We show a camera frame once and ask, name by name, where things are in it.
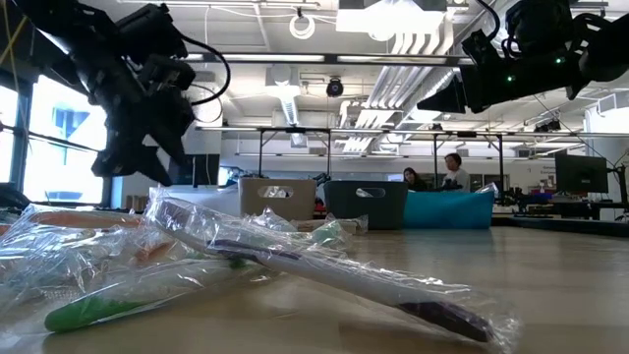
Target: ceiling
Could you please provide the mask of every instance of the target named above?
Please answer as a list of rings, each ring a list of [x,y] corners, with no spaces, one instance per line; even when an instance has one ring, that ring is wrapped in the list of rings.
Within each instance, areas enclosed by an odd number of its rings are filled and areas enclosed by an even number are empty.
[[[141,4],[122,3],[129,0],[84,0],[84,3],[105,10],[113,20],[118,20],[141,7]],[[474,0],[469,0],[469,10],[458,12],[453,17],[455,37],[454,48],[450,53],[457,53],[460,38],[467,36],[469,30],[482,26],[491,26],[491,19],[481,14],[481,8]],[[629,12],[626,0],[606,0],[608,16],[618,17]],[[338,10],[338,0],[318,0],[318,10],[304,10],[305,14],[334,17]],[[508,7],[510,0],[493,2],[494,9]],[[315,21],[312,37],[300,40],[289,32],[292,9],[259,8],[262,18],[257,18],[252,8],[234,8],[244,15],[236,15],[216,7],[182,8],[170,6],[175,26],[184,34],[197,40],[206,41],[223,52],[291,52],[291,53],[389,53],[393,40],[378,42],[366,33],[338,32],[335,25],[324,21]],[[218,85],[224,80],[224,70],[215,64],[195,64],[200,72],[212,72]],[[230,125],[268,124],[273,111],[281,111],[280,100],[265,94],[264,84],[266,69],[270,65],[236,64],[232,65],[232,84],[222,97],[223,117]],[[367,97],[373,90],[382,67],[352,65],[301,65],[299,71],[301,95],[295,99],[300,111],[320,111],[338,114],[343,100]],[[340,77],[345,86],[344,96],[327,98],[325,89],[330,77]],[[432,71],[426,80],[437,76]],[[515,101],[496,104],[481,114],[451,115],[441,122],[444,129],[495,129],[507,130],[523,128],[523,123],[546,112],[546,108],[560,107],[562,120],[571,128],[582,127],[584,108],[596,103],[596,98],[604,97],[617,89],[629,89],[629,75],[613,83],[591,84],[582,91],[583,98],[568,101],[563,89],[549,91],[535,97],[525,97]]]

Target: table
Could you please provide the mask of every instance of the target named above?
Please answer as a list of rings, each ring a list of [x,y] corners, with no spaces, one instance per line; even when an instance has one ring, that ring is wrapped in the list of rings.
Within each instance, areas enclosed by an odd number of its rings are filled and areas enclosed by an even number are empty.
[[[353,257],[513,302],[518,353],[629,352],[629,243],[495,227],[357,236]],[[2,353],[484,353],[383,321],[371,303],[293,276],[212,301],[177,304],[62,335],[0,341]]]

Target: person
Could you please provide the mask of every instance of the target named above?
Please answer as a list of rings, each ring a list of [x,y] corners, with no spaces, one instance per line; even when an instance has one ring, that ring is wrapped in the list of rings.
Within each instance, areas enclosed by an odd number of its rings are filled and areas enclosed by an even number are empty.
[[[422,192],[429,188],[426,182],[422,181],[417,172],[411,167],[404,169],[404,181],[409,185],[411,191]]]
[[[456,192],[470,192],[470,175],[461,168],[463,160],[458,153],[448,153],[445,156],[445,166],[448,173],[443,179],[444,190],[454,190]]]

